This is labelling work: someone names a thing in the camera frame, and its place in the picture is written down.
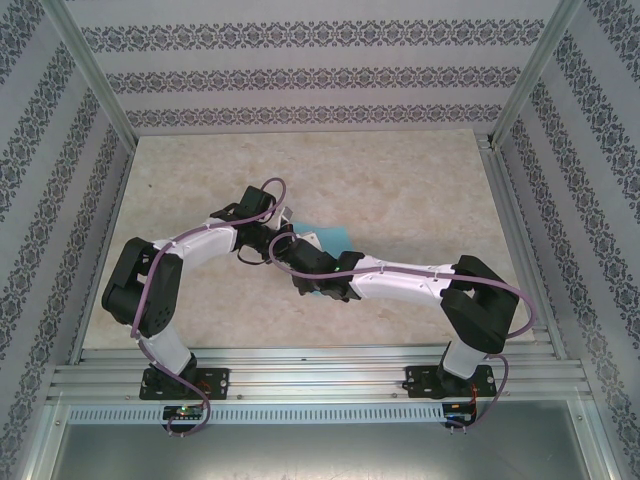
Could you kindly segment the light blue cloth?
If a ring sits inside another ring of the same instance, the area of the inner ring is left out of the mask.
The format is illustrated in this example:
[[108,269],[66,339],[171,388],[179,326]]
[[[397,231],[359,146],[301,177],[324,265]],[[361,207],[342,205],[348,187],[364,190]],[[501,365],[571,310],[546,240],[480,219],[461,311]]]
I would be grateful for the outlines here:
[[321,242],[321,251],[338,258],[345,251],[354,251],[353,243],[345,227],[319,227],[302,222],[293,223],[294,233],[298,236],[304,232],[314,231]]

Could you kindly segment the grey metal sheet panel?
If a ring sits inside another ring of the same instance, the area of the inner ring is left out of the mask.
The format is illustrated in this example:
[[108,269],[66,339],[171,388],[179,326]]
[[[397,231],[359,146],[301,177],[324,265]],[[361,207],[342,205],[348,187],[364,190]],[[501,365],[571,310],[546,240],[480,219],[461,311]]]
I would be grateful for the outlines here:
[[69,425],[52,480],[618,480],[564,402],[504,402],[478,427],[436,423]]

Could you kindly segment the small circuit board green light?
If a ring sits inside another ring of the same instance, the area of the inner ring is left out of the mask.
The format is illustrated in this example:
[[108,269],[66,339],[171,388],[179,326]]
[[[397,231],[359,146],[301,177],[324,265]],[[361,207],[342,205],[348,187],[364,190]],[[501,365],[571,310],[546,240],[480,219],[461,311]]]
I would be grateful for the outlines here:
[[196,421],[203,418],[203,409],[196,405],[165,406],[163,409],[163,419]]

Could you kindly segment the long aluminium mounting rail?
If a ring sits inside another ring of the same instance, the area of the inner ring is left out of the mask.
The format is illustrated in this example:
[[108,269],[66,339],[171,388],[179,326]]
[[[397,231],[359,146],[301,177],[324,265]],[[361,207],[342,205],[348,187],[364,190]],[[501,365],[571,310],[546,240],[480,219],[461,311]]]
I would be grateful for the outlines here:
[[[443,346],[198,349],[198,363],[230,372],[231,403],[373,403],[407,401],[401,385],[410,365],[439,362]],[[505,401],[565,400],[592,394],[579,360],[559,358],[548,342],[507,345],[490,366],[506,383]],[[135,403],[147,361],[134,350],[86,350],[75,365],[55,368],[48,402]]]

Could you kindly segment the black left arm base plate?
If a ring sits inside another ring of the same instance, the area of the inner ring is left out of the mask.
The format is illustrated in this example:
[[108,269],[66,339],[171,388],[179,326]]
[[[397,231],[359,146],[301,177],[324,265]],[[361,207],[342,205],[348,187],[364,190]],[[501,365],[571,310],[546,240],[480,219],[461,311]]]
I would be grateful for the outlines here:
[[[207,396],[209,400],[225,400],[229,386],[229,370],[223,368],[196,368],[186,380]],[[155,367],[144,370],[139,390],[140,400],[198,400],[200,395]]]

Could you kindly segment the thin aluminium side rail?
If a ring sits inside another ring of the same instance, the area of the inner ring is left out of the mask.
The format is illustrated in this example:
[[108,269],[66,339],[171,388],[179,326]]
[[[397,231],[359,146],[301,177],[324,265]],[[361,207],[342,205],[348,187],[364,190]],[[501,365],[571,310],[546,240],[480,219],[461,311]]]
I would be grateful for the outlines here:
[[65,363],[67,365],[77,364],[82,355],[83,342],[91,320],[91,314],[99,291],[101,275],[104,270],[109,247],[112,242],[117,218],[121,209],[121,204],[126,190],[126,185],[130,176],[132,164],[135,158],[136,150],[129,153],[126,157],[122,172],[118,178],[117,188],[114,197],[109,204],[108,218],[105,230],[100,239],[99,250],[97,251],[96,262],[92,270],[90,281],[85,293],[82,309],[73,336],[71,338],[70,348]]

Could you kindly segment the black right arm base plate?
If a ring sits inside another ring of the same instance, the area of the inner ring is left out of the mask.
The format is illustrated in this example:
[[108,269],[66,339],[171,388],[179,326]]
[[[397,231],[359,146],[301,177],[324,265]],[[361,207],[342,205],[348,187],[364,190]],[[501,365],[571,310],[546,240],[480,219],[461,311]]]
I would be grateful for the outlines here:
[[442,400],[446,398],[493,397],[497,393],[493,370],[479,365],[469,379],[461,379],[446,372],[441,366],[407,366],[402,388],[410,398]]

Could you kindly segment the aluminium frame post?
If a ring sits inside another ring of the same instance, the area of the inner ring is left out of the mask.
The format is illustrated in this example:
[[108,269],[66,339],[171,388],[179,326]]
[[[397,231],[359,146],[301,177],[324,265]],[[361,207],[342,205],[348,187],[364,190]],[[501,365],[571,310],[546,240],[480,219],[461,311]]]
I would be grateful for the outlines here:
[[513,91],[502,109],[490,135],[490,144],[497,150],[505,141],[513,123],[520,114],[524,103],[533,91],[547,63],[553,56],[564,32],[582,4],[582,0],[559,0],[549,22],[529,57]]
[[134,153],[139,137],[64,0],[39,0],[85,81],[104,109],[126,150]]

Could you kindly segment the wide aluminium side rail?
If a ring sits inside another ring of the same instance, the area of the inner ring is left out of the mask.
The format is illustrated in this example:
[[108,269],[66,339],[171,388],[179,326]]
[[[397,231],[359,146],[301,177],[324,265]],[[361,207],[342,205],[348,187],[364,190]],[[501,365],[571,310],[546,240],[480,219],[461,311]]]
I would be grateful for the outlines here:
[[488,135],[476,134],[475,138],[519,285],[531,297],[537,309],[536,328],[546,330],[556,357],[567,360],[568,355],[504,161],[500,152],[494,150]]

